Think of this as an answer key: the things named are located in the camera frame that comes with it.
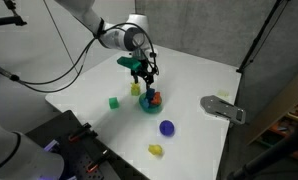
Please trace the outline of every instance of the gray wall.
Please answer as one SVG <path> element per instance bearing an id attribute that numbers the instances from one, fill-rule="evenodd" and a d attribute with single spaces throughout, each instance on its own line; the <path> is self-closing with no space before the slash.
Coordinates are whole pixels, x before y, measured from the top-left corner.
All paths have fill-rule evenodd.
<path id="1" fill-rule="evenodd" d="M 275 0 L 136 0 L 155 44 L 239 66 Z"/>
<path id="2" fill-rule="evenodd" d="M 136 0 L 136 10 L 149 17 L 154 43 L 239 66 L 274 3 Z M 297 73 L 298 0 L 293 0 L 241 81 L 238 105 L 248 111 L 248 121 Z"/>
<path id="3" fill-rule="evenodd" d="M 298 74 L 298 0 L 290 1 L 259 52 L 246 69 L 238 104 L 248 120 L 268 104 Z"/>

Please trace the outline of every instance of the wire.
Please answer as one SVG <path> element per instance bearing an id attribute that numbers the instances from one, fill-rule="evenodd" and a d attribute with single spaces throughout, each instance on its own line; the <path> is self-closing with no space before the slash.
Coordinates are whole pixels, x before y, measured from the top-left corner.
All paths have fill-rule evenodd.
<path id="1" fill-rule="evenodd" d="M 272 31 L 273 28 L 276 26 L 276 24 L 277 24 L 278 20 L 280 19 L 282 13 L 283 13 L 284 10 L 286 9 L 286 6 L 288 5 L 288 3 L 289 3 L 289 0 L 287 0 L 285 6 L 282 8 L 282 10 L 281 10 L 280 14 L 278 15 L 276 21 L 275 21 L 274 24 L 271 26 L 270 30 L 268 31 L 266 37 L 263 39 L 261 45 L 259 46 L 258 50 L 257 50 L 256 53 L 254 54 L 253 58 L 249 61 L 248 64 L 246 64 L 246 65 L 243 67 L 243 69 L 247 68 L 251 63 L 253 63 L 254 59 L 257 57 L 258 53 L 259 53 L 260 50 L 262 49 L 262 46 L 265 44 L 267 38 L 269 37 L 271 31 Z"/>
<path id="2" fill-rule="evenodd" d="M 88 52 L 88 50 L 87 50 L 86 53 L 85 53 L 85 57 L 84 57 L 83 63 L 82 63 L 82 65 L 81 65 L 81 67 L 80 67 L 80 69 L 79 69 L 79 71 L 78 71 L 76 77 L 75 77 L 75 78 L 74 78 L 74 79 L 73 79 L 67 86 L 65 86 L 65 87 L 62 87 L 62 88 L 57 89 L 57 90 L 49 91 L 49 90 L 40 90 L 40 89 L 36 89 L 36 88 L 34 88 L 34 87 L 29 86 L 28 84 L 21 83 L 21 82 L 20 82 L 20 83 L 21 83 L 22 85 L 26 86 L 27 88 L 31 89 L 31 90 L 34 90 L 34 91 L 37 91 L 37 92 L 42 92 L 42 93 L 55 93 L 55 92 L 62 91 L 62 90 L 64 90 L 64 89 L 68 88 L 69 86 L 71 86 L 71 85 L 78 79 L 78 77 L 80 76 L 80 74 L 81 74 L 81 72 L 82 72 L 82 69 L 83 69 L 83 66 L 84 66 L 84 62 L 85 62 L 86 57 L 87 57 L 87 52 Z"/>
<path id="3" fill-rule="evenodd" d="M 142 31 L 142 33 L 147 37 L 147 39 L 148 39 L 148 41 L 149 41 L 149 44 L 150 44 L 150 48 L 151 48 L 152 53 L 155 54 L 155 51 L 154 51 L 154 48 L 153 48 L 153 45 L 152 45 L 152 42 L 151 42 L 151 39 L 150 39 L 149 35 L 147 34 L 147 32 L 146 32 L 145 30 L 143 30 L 143 29 L 142 29 L 139 25 L 137 25 L 137 24 L 134 24 L 134 23 L 128 23 L 128 22 L 125 22 L 125 23 L 119 23 L 119 24 L 116 24 L 116 25 L 114 25 L 114 26 L 112 26 L 112 27 L 110 27 L 110 28 L 108 28 L 108 29 L 106 29 L 106 30 L 104 30 L 104 31 L 107 32 L 107 31 L 112 30 L 112 29 L 115 29 L 115 28 L 117 28 L 117 27 L 119 27 L 119 26 L 121 26 L 121 25 L 133 25 L 133 26 L 136 26 L 140 31 Z M 159 75 L 159 69 L 158 69 L 158 67 L 157 67 L 157 65 L 156 65 L 156 57 L 155 57 L 155 56 L 153 56 L 153 60 L 154 60 L 153 63 L 155 64 L 155 66 L 156 66 L 156 70 L 157 70 L 156 74 Z"/>
<path id="4" fill-rule="evenodd" d="M 287 174 L 287 173 L 298 173 L 298 171 L 272 171 L 272 172 L 264 172 L 255 175 L 253 178 L 256 179 L 259 176 L 266 176 L 266 175 L 271 175 L 271 174 Z"/>
<path id="5" fill-rule="evenodd" d="M 48 6 L 48 4 L 46 3 L 46 0 L 43 0 L 43 2 L 44 2 L 45 6 L 46 6 L 46 8 L 47 8 L 47 10 L 48 10 L 48 13 L 49 13 L 49 15 L 50 15 L 50 17 L 51 17 L 51 19 L 52 19 L 52 22 L 53 22 L 54 26 L 55 26 L 56 29 L 57 29 L 57 32 L 58 32 L 58 34 L 59 34 L 59 36 L 60 36 L 60 39 L 61 39 L 61 41 L 62 41 L 62 44 L 64 45 L 64 47 L 65 47 L 65 49 L 66 49 L 66 51 L 67 51 L 67 53 L 68 53 L 68 56 L 69 56 L 69 58 L 70 58 L 70 60 L 71 60 L 71 62 L 72 62 L 72 64 L 73 64 L 73 60 L 72 60 L 72 57 L 71 57 L 71 55 L 70 55 L 70 53 L 69 53 L 68 47 L 67 47 L 67 45 L 66 45 L 66 43 L 65 43 L 65 41 L 64 41 L 64 39 L 63 39 L 63 37 L 62 37 L 62 35 L 61 35 L 61 33 L 60 33 L 60 30 L 59 30 L 59 28 L 58 28 L 58 26 L 57 26 L 57 24 L 56 24 L 55 19 L 53 18 L 52 14 L 51 14 L 51 11 L 50 11 L 50 9 L 49 9 L 49 6 Z"/>
<path id="6" fill-rule="evenodd" d="M 46 81 L 46 82 L 40 82 L 40 83 L 35 83 L 35 82 L 28 82 L 28 81 L 23 81 L 23 80 L 20 80 L 20 82 L 24 83 L 24 84 L 31 84 L 31 85 L 45 85 L 45 84 L 50 84 L 50 83 L 53 83 L 55 81 L 58 81 L 59 79 L 65 77 L 67 74 L 69 74 L 73 68 L 75 68 L 77 66 L 77 64 L 80 62 L 80 59 L 82 57 L 82 55 L 87 52 L 89 50 L 89 48 L 91 47 L 92 43 L 96 40 L 96 38 L 93 38 L 88 44 L 87 46 L 84 48 L 84 50 L 81 52 L 79 58 L 77 59 L 77 61 L 75 62 L 75 64 L 67 71 L 65 72 L 63 75 L 61 75 L 60 77 L 54 79 L 54 80 L 51 80 L 51 81 Z"/>
<path id="7" fill-rule="evenodd" d="M 119 27 L 116 27 L 116 28 L 114 28 L 114 29 L 118 29 L 118 30 L 121 30 L 121 31 L 123 31 L 123 32 L 126 32 L 126 30 L 124 30 L 124 29 L 122 29 L 122 28 L 119 28 Z M 153 69 L 156 69 L 157 72 L 156 72 L 155 74 L 159 75 L 159 69 L 158 69 L 157 65 L 156 65 L 155 63 L 153 63 L 153 62 L 150 62 L 149 59 L 148 59 L 148 57 L 147 57 L 147 55 L 146 55 L 145 52 L 143 51 L 143 49 L 140 48 L 140 46 L 142 46 L 142 45 L 144 44 L 144 42 L 145 42 L 145 41 L 143 41 L 143 43 L 139 45 L 139 44 L 133 39 L 133 43 L 135 43 L 136 46 L 137 46 L 137 48 L 140 49 L 141 53 L 144 55 L 144 57 L 145 57 L 147 63 L 149 64 L 150 68 L 151 68 L 152 70 L 153 70 Z"/>
<path id="8" fill-rule="evenodd" d="M 118 27 L 116 27 L 116 28 L 114 28 L 114 29 L 118 29 L 118 30 L 121 30 L 121 31 L 123 31 L 123 32 L 126 32 L 126 30 L 124 30 L 124 29 L 122 29 L 122 28 L 118 28 Z M 137 41 L 135 41 L 134 39 L 133 39 L 132 41 L 133 41 L 133 43 L 136 44 L 137 48 L 140 49 L 141 54 L 143 54 L 143 56 L 145 57 L 146 61 L 147 61 L 148 64 L 149 64 L 149 66 L 151 67 L 151 69 L 154 69 L 154 67 L 152 67 L 152 65 L 151 65 L 151 64 L 153 64 L 153 63 L 150 62 L 150 61 L 148 60 L 147 55 L 145 54 L 145 52 L 143 51 L 143 49 L 140 48 L 140 46 L 142 46 L 142 45 L 145 43 L 145 41 L 143 41 L 140 45 L 139 45 L 139 44 L 137 43 Z"/>

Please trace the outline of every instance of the stacked blocks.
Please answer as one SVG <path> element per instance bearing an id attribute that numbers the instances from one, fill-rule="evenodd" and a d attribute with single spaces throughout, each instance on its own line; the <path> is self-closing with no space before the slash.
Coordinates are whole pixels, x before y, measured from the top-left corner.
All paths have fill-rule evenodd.
<path id="1" fill-rule="evenodd" d="M 131 83 L 131 95 L 132 96 L 139 96 L 141 93 L 139 83 Z"/>
<path id="2" fill-rule="evenodd" d="M 151 100 L 151 104 L 153 105 L 159 105 L 161 104 L 161 97 L 160 92 L 156 92 L 153 99 Z"/>
<path id="3" fill-rule="evenodd" d="M 160 92 L 155 92 L 152 88 L 148 88 L 147 92 L 139 97 L 139 103 L 147 113 L 154 114 L 162 110 Z"/>
<path id="4" fill-rule="evenodd" d="M 119 107 L 119 102 L 117 97 L 109 98 L 110 109 L 116 109 Z"/>
<path id="5" fill-rule="evenodd" d="M 155 96 L 155 89 L 149 88 L 146 92 L 146 99 L 148 99 L 148 101 L 151 102 L 154 96 Z"/>

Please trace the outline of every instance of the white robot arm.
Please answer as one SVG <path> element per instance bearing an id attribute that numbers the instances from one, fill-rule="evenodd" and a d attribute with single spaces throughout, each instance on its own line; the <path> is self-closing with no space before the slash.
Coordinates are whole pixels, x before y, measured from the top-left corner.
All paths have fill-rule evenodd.
<path id="1" fill-rule="evenodd" d="M 0 126 L 0 179 L 58 179 L 64 161 L 58 154 L 44 151 L 19 132 Z"/>
<path id="2" fill-rule="evenodd" d="M 133 25 L 123 25 L 120 27 L 122 30 L 112 29 L 104 33 L 104 30 L 114 25 L 104 22 L 104 20 L 92 10 L 95 0 L 55 1 L 67 9 L 80 23 L 89 29 L 93 35 L 98 38 L 102 46 L 123 51 L 135 51 L 137 44 L 142 44 L 141 48 L 143 50 L 149 48 L 145 36 Z M 136 24 L 148 33 L 148 20 L 146 16 L 131 14 L 129 15 L 127 23 Z"/>

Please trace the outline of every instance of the green block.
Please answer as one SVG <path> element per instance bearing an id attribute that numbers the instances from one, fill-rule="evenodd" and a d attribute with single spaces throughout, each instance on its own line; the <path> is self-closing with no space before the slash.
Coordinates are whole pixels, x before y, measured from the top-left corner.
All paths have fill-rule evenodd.
<path id="1" fill-rule="evenodd" d="M 137 71 L 138 67 L 141 66 L 141 63 L 137 59 L 128 57 L 120 57 L 117 63 L 134 71 Z"/>
<path id="2" fill-rule="evenodd" d="M 109 98 L 109 106 L 110 106 L 110 109 L 118 108 L 119 107 L 118 99 L 116 97 Z"/>

